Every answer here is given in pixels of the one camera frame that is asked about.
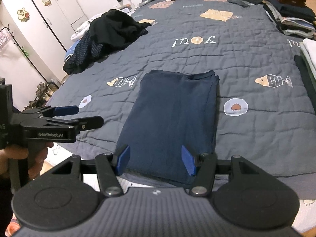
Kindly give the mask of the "person's left hand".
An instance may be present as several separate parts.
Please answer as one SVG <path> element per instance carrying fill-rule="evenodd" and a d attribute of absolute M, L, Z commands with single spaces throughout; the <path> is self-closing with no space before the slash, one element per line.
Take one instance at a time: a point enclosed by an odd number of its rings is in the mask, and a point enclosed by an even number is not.
<path fill-rule="evenodd" d="M 44 160 L 48 155 L 48 148 L 52 148 L 54 144 L 47 142 L 43 149 L 37 154 L 34 165 L 28 170 L 28 176 L 30 179 L 35 179 L 40 175 Z M 25 159 L 28 157 L 28 149 L 22 148 L 17 145 L 7 146 L 1 150 L 1 178 L 8 178 L 8 160 L 9 159 Z"/>

